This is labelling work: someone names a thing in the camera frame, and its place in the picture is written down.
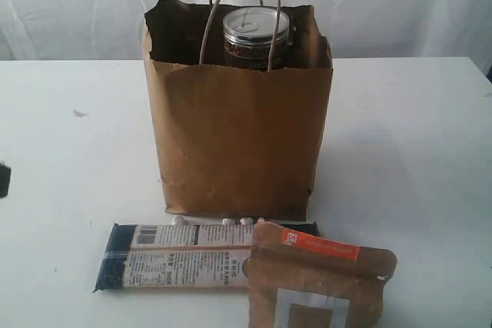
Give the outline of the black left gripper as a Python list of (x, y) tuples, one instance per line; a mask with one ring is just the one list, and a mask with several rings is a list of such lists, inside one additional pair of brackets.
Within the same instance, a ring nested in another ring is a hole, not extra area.
[(11, 168), (4, 164), (0, 164), (0, 198), (8, 196), (10, 180)]

